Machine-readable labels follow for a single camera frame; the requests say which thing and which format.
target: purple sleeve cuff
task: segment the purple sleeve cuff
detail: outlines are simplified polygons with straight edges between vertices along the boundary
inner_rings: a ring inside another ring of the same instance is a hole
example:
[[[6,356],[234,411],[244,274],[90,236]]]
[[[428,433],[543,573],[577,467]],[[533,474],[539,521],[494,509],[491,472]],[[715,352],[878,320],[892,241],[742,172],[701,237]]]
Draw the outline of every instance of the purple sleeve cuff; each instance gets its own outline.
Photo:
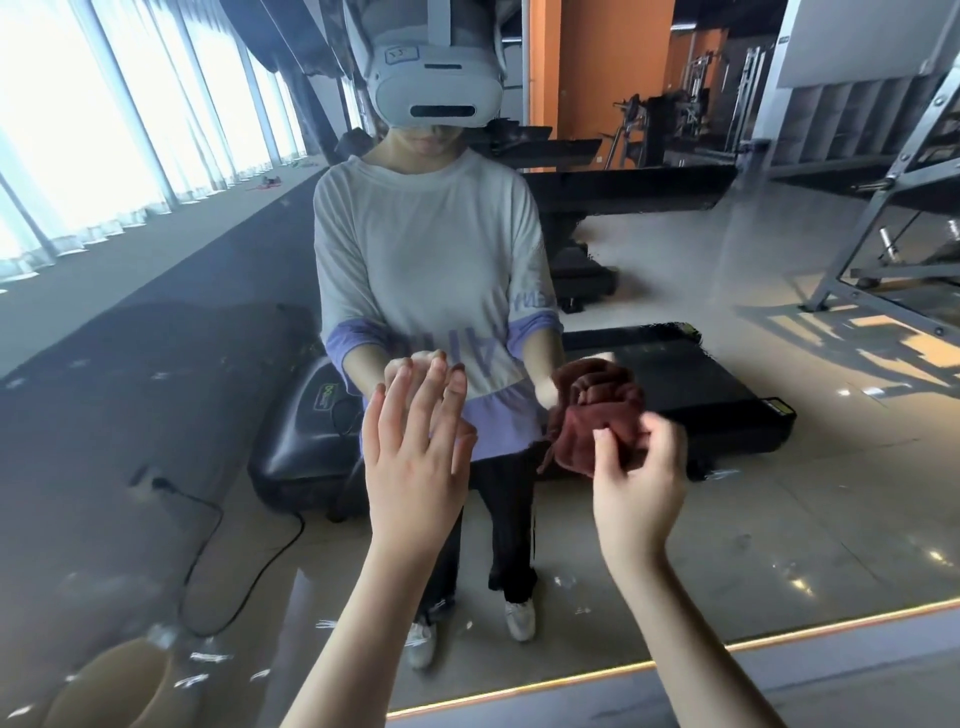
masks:
[[[350,381],[347,373],[344,372],[344,359],[347,354],[357,347],[365,344],[373,344],[388,351],[389,336],[387,329],[377,322],[369,319],[351,319],[337,324],[324,340],[326,355],[333,361],[333,366],[347,384],[347,391],[352,395],[359,395],[360,390]]]
[[[523,342],[534,331],[542,328],[551,328],[557,333],[564,332],[564,325],[560,323],[560,316],[556,311],[537,311],[522,319],[511,321],[507,327],[507,351],[514,359],[522,359]]]

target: sheer curtain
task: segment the sheer curtain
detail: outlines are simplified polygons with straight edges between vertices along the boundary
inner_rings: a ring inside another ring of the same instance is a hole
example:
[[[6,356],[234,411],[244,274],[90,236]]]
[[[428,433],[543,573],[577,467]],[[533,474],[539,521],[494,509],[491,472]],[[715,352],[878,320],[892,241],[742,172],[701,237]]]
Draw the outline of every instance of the sheer curtain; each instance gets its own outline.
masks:
[[[304,153],[217,0],[0,0],[0,281]]]

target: shoe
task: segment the shoe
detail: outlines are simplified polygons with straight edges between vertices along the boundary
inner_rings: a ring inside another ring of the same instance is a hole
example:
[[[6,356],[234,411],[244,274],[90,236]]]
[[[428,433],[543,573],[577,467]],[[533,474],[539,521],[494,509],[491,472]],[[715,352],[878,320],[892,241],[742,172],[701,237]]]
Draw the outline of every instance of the shoe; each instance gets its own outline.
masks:
[[[427,669],[437,653],[437,628],[432,624],[415,621],[407,633],[407,643],[403,647],[407,663],[413,669]]]
[[[522,604],[507,602],[507,629],[519,643],[534,639],[537,634],[537,612],[533,599],[527,599]]]

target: maroon cloth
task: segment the maroon cloth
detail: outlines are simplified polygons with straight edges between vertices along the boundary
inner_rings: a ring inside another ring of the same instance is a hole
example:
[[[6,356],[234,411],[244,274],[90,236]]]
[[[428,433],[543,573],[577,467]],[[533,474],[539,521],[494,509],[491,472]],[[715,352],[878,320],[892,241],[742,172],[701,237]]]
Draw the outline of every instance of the maroon cloth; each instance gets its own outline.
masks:
[[[562,468],[593,477],[593,430],[609,428],[620,446],[620,465],[634,460],[640,443],[643,391],[634,373],[606,359],[578,359],[554,372],[558,404],[550,410],[550,449],[538,468],[554,460]]]

